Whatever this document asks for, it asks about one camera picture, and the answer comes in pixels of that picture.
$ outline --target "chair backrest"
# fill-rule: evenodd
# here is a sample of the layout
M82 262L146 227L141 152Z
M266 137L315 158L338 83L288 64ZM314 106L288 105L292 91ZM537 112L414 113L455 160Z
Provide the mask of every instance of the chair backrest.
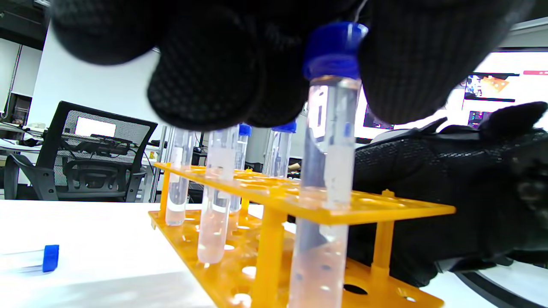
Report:
M130 173L140 171L146 144L157 125L61 101L36 166L53 169L55 186L66 186L69 191L74 185L98 185L82 183L84 178L93 182L103 177L108 182L110 176L125 181Z

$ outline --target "orange test tube rack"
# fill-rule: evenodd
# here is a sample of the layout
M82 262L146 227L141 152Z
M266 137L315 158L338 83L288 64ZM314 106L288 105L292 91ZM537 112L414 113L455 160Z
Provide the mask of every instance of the orange test tube rack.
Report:
M298 182L241 170L236 171L234 180L226 181L207 178L203 167L182 169L163 163L155 166L164 170L164 188L160 211L149 212L152 226L161 230L219 308L287 307L294 239L294 234L283 226L288 214L323 225L377 223L372 266L351 259L346 263L345 284L365 290L367 295L344 290L341 308L443 306L442 300L390 277L390 254L396 220L453 214L454 207L400 199L385 191L382 195L353 192L348 210L327 210L321 208L325 191L318 190L310 196L307 193L303 202L299 200ZM182 226L165 224L166 185L172 173L242 197L237 228L227 235L220 263L198 261L199 210L187 211ZM264 206L262 219L248 214L250 200Z

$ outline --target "black knit glove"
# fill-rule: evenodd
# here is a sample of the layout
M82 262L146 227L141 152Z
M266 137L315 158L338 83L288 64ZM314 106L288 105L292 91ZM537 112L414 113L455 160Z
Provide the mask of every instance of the black knit glove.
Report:
M153 109L174 126L204 131L293 120L308 94L307 38L336 21L370 28L358 58L372 111L393 124L422 119L534 0L365 2L55 0L51 16L59 41L88 62L120 64L158 46Z
M495 111L478 130L424 129L356 151L354 190L455 206L454 215L398 221L391 274L421 287L439 271L478 270L508 256L548 256L547 104ZM352 226L348 256L370 264L375 225Z

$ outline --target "test tube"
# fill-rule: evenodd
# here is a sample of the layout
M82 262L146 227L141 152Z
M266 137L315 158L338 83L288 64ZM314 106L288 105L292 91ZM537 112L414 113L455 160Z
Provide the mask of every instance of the test tube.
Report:
M272 128L272 143L269 156L266 161L264 174L276 178L287 177L289 165L289 150L291 147L291 135L297 132L295 120L286 125Z
M176 129L173 137L171 164L173 168L190 168L194 151L195 133L185 129ZM189 180L171 173L165 223L169 226L180 226L185 221L185 208Z
M52 272L59 262L59 245L43 249L0 254L0 273Z
M366 33L362 25L341 22L319 28L309 40L304 69L310 80L309 114L299 202L324 197L323 208L350 205L361 88L356 53ZM296 226L288 307L340 308L348 226L299 218Z
M233 126L209 133L205 168L207 178L234 178L238 132L239 126ZM204 187L198 235L198 260L202 263L218 263L225 254L231 200L231 195L227 192Z
M251 126L244 123L239 125L238 141L236 143L235 170L243 170L246 167L247 141L251 136L251 131ZM232 195L229 216L230 230L238 228L240 209L242 209L242 198L240 196Z

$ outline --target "test tube cap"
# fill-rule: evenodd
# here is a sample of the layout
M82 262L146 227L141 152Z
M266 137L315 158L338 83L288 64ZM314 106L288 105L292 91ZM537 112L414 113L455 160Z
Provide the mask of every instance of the test tube cap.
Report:
M272 130L275 131L275 132L294 134L294 133L297 132L297 122L295 120L293 120L293 121L291 121L287 124L272 127Z
M251 126L241 123L239 125L239 135L240 136L251 136Z
M306 47L304 75L308 80L321 76L359 79L359 44L368 32L364 25L337 22L316 29Z
M59 245L46 245L44 247L44 259L42 272L53 272L59 264Z

